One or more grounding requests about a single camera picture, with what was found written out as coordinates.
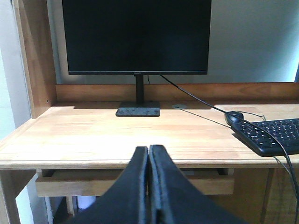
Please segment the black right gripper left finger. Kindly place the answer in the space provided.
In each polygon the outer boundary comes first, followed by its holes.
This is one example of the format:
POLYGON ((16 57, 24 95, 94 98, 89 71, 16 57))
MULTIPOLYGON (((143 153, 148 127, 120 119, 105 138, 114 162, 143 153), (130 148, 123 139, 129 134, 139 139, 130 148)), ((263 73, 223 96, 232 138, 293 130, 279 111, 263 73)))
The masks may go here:
POLYGON ((107 192, 67 223, 147 223, 147 168, 148 148, 136 147, 130 162, 107 192))

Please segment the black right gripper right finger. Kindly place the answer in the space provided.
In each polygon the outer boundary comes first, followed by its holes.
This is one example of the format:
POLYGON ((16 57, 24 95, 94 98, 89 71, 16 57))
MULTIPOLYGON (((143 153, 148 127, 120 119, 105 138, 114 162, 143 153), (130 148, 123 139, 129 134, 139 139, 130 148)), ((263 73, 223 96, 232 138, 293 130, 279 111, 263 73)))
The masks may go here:
POLYGON ((243 224, 197 190, 162 145, 149 149, 151 222, 153 224, 243 224))

